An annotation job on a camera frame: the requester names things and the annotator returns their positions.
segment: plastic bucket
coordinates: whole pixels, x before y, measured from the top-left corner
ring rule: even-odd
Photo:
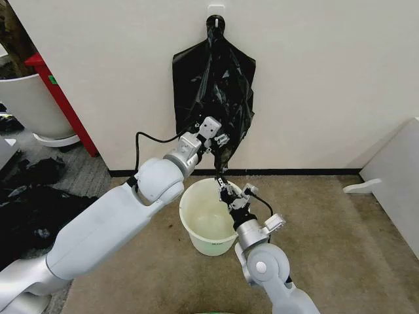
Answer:
[[[218,188],[214,178],[198,181],[183,193],[179,204],[181,222],[192,244],[208,256],[226,253],[237,237],[227,204],[219,200]]]

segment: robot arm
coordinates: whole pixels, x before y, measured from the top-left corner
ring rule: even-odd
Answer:
[[[52,250],[33,260],[17,260],[0,272],[0,314],[38,314],[49,302],[48,294],[69,280],[93,270],[132,239],[161,210],[183,192],[183,180],[193,171],[211,139],[222,145],[228,139],[214,138],[221,125],[207,117],[197,134],[185,133],[177,147],[163,159],[146,161],[123,185],[106,193],[57,235]],[[289,279],[285,253],[267,243],[269,234],[285,221],[272,215],[264,227],[249,212],[257,189],[247,184],[238,194],[223,178],[221,200],[228,204],[239,242],[235,250],[244,276],[251,285],[262,286],[272,301],[274,314],[318,314],[305,292]],[[135,192],[135,187],[149,205]]]
[[[217,178],[217,182],[220,200],[228,205],[234,220],[238,234],[235,251],[247,283],[265,289],[273,314],[319,314],[307,293],[292,282],[285,253],[268,243],[269,235],[285,224],[284,219],[273,214],[264,226],[259,226],[256,216],[249,212],[251,196],[257,193],[257,188],[247,183],[239,194],[224,178]]]
[[[146,161],[123,185],[113,188],[64,226],[51,251],[17,260],[0,272],[0,313],[40,313],[51,292],[93,270],[131,240],[153,215],[184,190],[183,180],[198,163],[221,125],[207,117],[197,134],[189,132],[163,157]],[[135,191],[150,204],[147,205]]]

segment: black plastic bag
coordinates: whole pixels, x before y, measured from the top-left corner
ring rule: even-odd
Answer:
[[[14,116],[10,114],[4,114],[0,116],[0,131],[1,132],[21,131],[24,128],[25,127],[21,125],[21,123],[17,121],[17,119]]]
[[[10,178],[5,186],[15,189],[22,185],[54,184],[61,179],[65,171],[65,163],[60,157],[47,158],[29,165],[29,160],[24,159],[18,164],[19,171]]]
[[[0,201],[0,271],[29,249],[51,246],[58,232],[98,198],[49,186],[21,186]]]
[[[224,19],[210,16],[208,38],[176,54],[172,63],[177,133],[188,126],[195,132],[195,122],[212,116],[223,125],[217,135],[225,133],[230,138],[222,147],[212,141],[217,174],[227,168],[254,115],[255,60],[229,43],[224,30]]]

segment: white wall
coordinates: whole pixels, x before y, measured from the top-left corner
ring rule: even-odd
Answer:
[[[172,56],[205,38],[213,1],[10,2],[110,169],[133,168],[137,130],[174,134]],[[419,1],[219,2],[257,60],[230,168],[362,167],[419,115]],[[144,139],[141,159],[171,147]]]

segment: carpet floor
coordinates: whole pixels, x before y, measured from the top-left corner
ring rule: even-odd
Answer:
[[[62,152],[58,148],[44,147],[35,140],[32,133],[27,130],[12,133],[1,133],[4,138],[16,139],[20,153],[16,154],[6,166],[5,178],[10,177],[18,170],[18,162],[28,159],[31,164],[41,159],[57,157],[65,162],[65,173],[59,182],[53,184],[54,188],[65,190],[78,196],[101,196],[109,188],[111,177],[101,157],[92,158],[79,143],[69,151]],[[22,258],[33,258],[44,255],[50,249],[30,250]],[[51,302],[44,314],[60,314],[70,285],[52,295]]]
[[[342,191],[358,177],[229,179],[258,186],[287,220],[272,242],[321,313],[419,313],[419,261],[372,195]],[[178,206],[161,210],[108,261],[75,279],[62,313],[271,313],[264,291],[246,284],[233,249],[208,257],[192,246]],[[260,221],[268,217],[256,201],[251,209]]]

